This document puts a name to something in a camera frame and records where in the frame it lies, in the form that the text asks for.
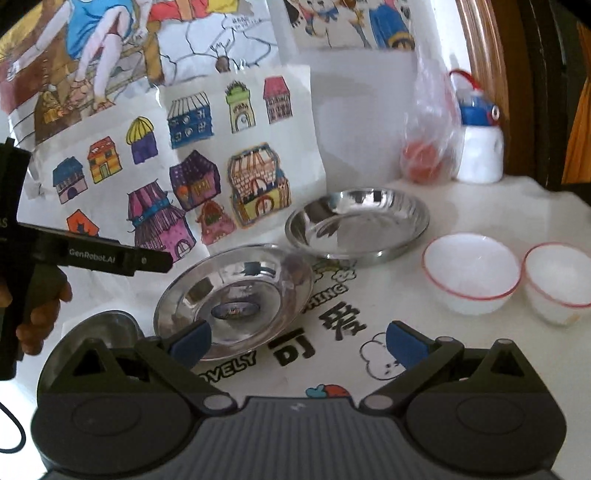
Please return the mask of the person's left hand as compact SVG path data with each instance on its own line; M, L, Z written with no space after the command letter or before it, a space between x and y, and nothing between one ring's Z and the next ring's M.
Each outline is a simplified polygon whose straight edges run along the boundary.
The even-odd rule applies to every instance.
M72 288L66 277L31 283L27 300L31 310L19 321L15 330L15 337L25 354L36 356L41 352L45 340L54 330L61 304L69 303L72 297Z

